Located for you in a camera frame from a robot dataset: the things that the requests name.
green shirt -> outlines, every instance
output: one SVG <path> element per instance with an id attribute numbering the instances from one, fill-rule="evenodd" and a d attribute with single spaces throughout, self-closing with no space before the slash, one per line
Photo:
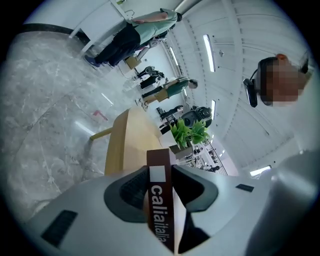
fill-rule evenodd
<path id="1" fill-rule="evenodd" d="M 177 80 L 178 82 L 176 84 L 171 85 L 166 89 L 169 97 L 181 93 L 189 84 L 189 79 L 187 77 L 180 77 Z"/>
<path id="2" fill-rule="evenodd" d="M 178 15 L 172 10 L 161 8 L 160 11 L 155 11 L 150 14 L 134 18 L 134 20 L 143 20 L 149 17 L 153 17 L 157 14 L 161 14 L 163 12 L 168 14 L 168 18 L 166 20 L 145 22 L 135 27 L 135 31 L 137 31 L 140 35 L 140 44 L 143 44 L 149 39 L 167 31 L 173 24 L 177 22 Z"/>

white ceiling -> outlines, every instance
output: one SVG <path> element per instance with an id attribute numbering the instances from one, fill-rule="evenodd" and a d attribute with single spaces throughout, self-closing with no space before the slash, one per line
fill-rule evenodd
<path id="1" fill-rule="evenodd" d="M 216 72 L 210 71 L 203 35 L 211 40 Z M 282 53 L 298 64 L 308 49 L 294 24 L 273 2 L 202 0 L 176 24 L 167 43 L 183 75 L 199 81 L 196 90 L 187 91 L 189 102 L 211 107 L 211 101 L 216 101 L 210 130 L 238 169 L 252 165 L 294 136 L 284 118 L 290 107 L 258 104 L 252 108 L 242 84 L 261 59 Z"/>

potted plant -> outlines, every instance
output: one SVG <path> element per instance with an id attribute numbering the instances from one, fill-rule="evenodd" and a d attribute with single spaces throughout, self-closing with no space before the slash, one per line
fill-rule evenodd
<path id="1" fill-rule="evenodd" d="M 198 144 L 210 138 L 205 125 L 206 122 L 204 121 L 196 121 L 192 128 L 188 128 L 183 119 L 179 119 L 176 125 L 170 125 L 172 135 L 180 151 L 190 147 L 192 149 L 190 142 L 193 144 Z"/>

